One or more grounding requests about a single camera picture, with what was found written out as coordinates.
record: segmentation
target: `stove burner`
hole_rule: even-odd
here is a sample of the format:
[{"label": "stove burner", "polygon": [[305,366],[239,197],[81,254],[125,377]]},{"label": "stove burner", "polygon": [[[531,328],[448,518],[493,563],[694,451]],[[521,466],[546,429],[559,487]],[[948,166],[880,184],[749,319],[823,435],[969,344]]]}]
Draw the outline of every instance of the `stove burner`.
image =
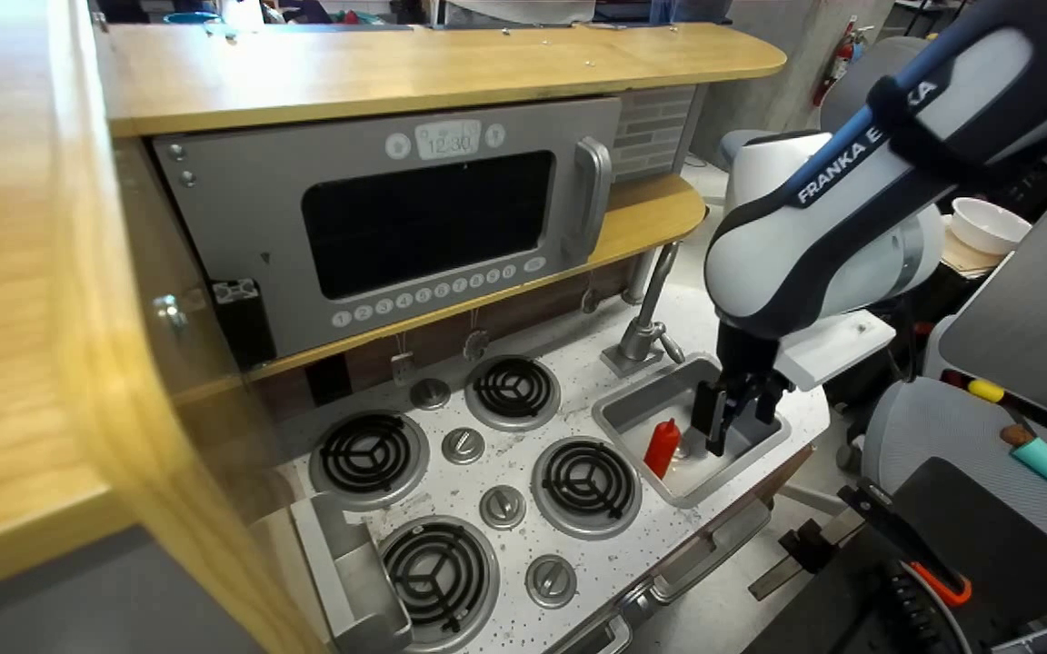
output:
[{"label": "stove burner", "polygon": [[623,533],[641,510],[641,484],[600,440],[554,443],[531,472],[537,510],[567,533]]},{"label": "stove burner", "polygon": [[523,434],[557,415],[559,385],[542,362],[505,357],[469,382],[464,400],[486,425]]},{"label": "stove burner", "polygon": [[481,631],[499,597],[499,567],[481,530],[458,518],[402,522],[380,563],[411,613],[411,648],[456,652]]},{"label": "stove burner", "polygon": [[424,472],[424,435],[407,419],[359,415],[332,429],[313,466],[315,480],[342,489],[342,505],[387,505]]}]

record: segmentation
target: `oven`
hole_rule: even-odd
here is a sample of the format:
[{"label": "oven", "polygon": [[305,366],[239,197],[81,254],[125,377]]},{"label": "oven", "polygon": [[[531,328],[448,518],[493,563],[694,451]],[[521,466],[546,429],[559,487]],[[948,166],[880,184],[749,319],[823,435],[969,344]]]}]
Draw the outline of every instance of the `oven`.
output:
[{"label": "oven", "polygon": [[680,171],[694,87],[153,138],[239,362],[582,264]]}]

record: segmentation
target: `toy kitchen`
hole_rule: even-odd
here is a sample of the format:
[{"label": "toy kitchen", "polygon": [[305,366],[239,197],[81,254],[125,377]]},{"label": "toy kitchen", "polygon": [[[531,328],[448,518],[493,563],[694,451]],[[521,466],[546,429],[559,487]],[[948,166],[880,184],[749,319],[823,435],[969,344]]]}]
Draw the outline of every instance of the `toy kitchen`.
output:
[{"label": "toy kitchen", "polygon": [[[680,171],[694,119],[699,90],[673,87],[153,153],[251,360],[582,264],[609,193]],[[342,652],[623,652],[768,522],[754,489],[824,429],[818,394],[794,394],[772,435],[731,429],[721,459],[647,466],[659,425],[702,435],[692,407],[721,382],[706,296],[662,303],[673,254],[641,315],[586,303],[284,419],[284,518]]]}]

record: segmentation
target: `microwave door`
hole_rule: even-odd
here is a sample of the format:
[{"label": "microwave door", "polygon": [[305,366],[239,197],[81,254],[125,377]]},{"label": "microwave door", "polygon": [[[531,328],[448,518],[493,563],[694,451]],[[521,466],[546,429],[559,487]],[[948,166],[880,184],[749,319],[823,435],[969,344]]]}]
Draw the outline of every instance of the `microwave door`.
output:
[{"label": "microwave door", "polygon": [[521,153],[305,190],[319,296],[347,303],[533,249],[554,162],[554,153]]}]

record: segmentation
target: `buttons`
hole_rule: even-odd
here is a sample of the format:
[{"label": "buttons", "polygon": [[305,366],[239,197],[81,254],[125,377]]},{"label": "buttons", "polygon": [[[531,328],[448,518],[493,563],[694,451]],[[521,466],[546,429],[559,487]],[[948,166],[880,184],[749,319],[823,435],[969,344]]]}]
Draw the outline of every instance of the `buttons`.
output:
[{"label": "buttons", "polygon": [[499,149],[508,138],[500,122],[486,122],[486,149]]},{"label": "buttons", "polygon": [[234,303],[237,303],[237,288],[234,288],[234,285],[211,285],[211,297],[213,297],[217,306],[234,306]]},{"label": "buttons", "polygon": [[390,134],[387,138],[387,157],[390,160],[407,160],[411,157],[411,138],[407,134]]},{"label": "buttons", "polygon": [[542,271],[546,264],[549,264],[549,258],[528,258],[523,271],[531,277],[531,271]]},{"label": "buttons", "polygon": [[239,296],[239,297],[260,297],[257,285],[248,280],[248,277],[237,280],[237,296]]}]

